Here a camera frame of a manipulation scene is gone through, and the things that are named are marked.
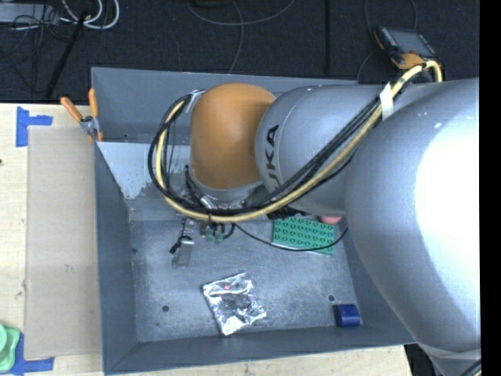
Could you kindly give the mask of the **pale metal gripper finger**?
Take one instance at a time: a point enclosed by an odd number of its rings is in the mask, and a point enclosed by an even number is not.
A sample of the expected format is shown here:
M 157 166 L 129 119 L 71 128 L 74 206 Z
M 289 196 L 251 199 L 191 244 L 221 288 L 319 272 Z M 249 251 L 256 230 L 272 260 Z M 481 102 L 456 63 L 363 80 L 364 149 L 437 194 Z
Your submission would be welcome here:
M 181 236 L 171 248 L 173 259 L 171 264 L 174 268 L 187 267 L 193 252 L 194 240 L 189 236 Z

